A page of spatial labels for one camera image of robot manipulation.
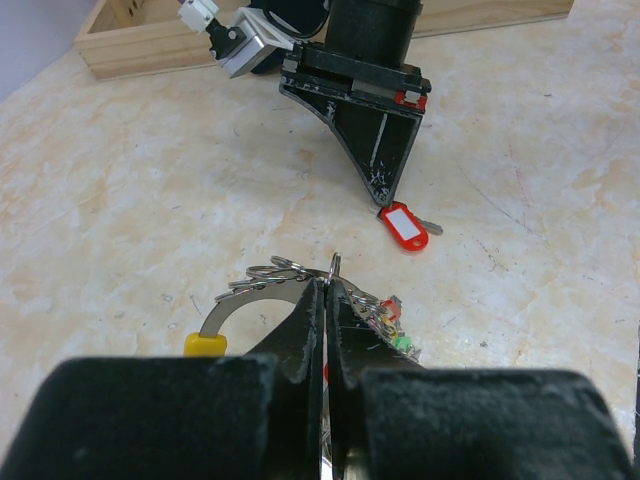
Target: countertop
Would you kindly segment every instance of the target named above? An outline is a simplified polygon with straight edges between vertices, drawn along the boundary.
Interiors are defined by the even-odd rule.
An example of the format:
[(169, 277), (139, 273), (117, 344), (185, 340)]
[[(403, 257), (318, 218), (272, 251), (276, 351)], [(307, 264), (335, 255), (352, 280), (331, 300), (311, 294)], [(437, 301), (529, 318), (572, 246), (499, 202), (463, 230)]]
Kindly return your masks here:
[[(0, 451), (79, 355), (180, 355), (226, 283), (278, 254), (403, 301), (425, 367), (568, 368), (631, 444), (640, 318), (640, 3), (415, 40), (434, 86), (397, 200), (407, 255), (337, 140), (216, 67), (96, 82), (70, 52), (0, 105)], [(242, 353), (287, 311), (225, 324)]]

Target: keychain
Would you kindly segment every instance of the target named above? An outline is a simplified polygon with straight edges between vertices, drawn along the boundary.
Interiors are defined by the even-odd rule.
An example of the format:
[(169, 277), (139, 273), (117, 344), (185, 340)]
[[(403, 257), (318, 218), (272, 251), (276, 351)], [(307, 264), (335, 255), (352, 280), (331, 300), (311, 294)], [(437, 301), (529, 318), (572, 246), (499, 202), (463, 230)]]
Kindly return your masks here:
[(381, 208), (377, 216), (391, 231), (398, 244), (409, 252), (424, 250), (429, 243), (429, 234), (443, 233), (440, 225), (416, 217), (401, 202), (393, 202), (390, 207)]

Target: black cylinder motor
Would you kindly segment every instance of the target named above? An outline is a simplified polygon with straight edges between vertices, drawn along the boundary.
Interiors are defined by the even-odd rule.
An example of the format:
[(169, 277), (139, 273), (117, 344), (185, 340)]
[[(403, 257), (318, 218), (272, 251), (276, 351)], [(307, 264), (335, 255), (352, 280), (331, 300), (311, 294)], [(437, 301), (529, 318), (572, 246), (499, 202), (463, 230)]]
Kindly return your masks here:
[(404, 63), (420, 0), (333, 0), (325, 45), (365, 62)]

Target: cable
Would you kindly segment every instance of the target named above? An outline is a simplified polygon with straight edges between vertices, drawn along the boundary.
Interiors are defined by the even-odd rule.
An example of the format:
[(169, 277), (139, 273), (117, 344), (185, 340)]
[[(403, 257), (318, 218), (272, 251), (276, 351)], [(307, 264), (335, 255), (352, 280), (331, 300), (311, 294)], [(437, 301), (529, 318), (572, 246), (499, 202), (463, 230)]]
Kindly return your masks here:
[(271, 14), (271, 10), (269, 9), (269, 0), (264, 0), (264, 2), (262, 3), (262, 13), (264, 13), (265, 18), (269, 21), (269, 23), (271, 23), (271, 25), (273, 25), (277, 29), (286, 33), (290, 37), (304, 40), (307, 38), (315, 37), (324, 28), (325, 24), (327, 23), (327, 20), (329, 20), (329, 12), (331, 10), (331, 0), (327, 0), (325, 3), (327, 8), (326, 8), (326, 14), (324, 18), (322, 19), (320, 24), (316, 28), (314, 28), (312, 32), (309, 32), (309, 33), (299, 33), (282, 25), (282, 23), (276, 20)]

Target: white connector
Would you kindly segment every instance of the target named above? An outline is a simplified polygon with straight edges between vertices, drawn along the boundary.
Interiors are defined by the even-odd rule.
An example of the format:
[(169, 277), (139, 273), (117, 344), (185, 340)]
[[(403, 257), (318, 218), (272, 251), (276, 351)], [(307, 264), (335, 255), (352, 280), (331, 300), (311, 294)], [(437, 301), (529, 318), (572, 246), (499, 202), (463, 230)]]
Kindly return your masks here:
[(184, 0), (178, 15), (187, 26), (198, 33), (204, 32), (220, 8), (213, 0)]

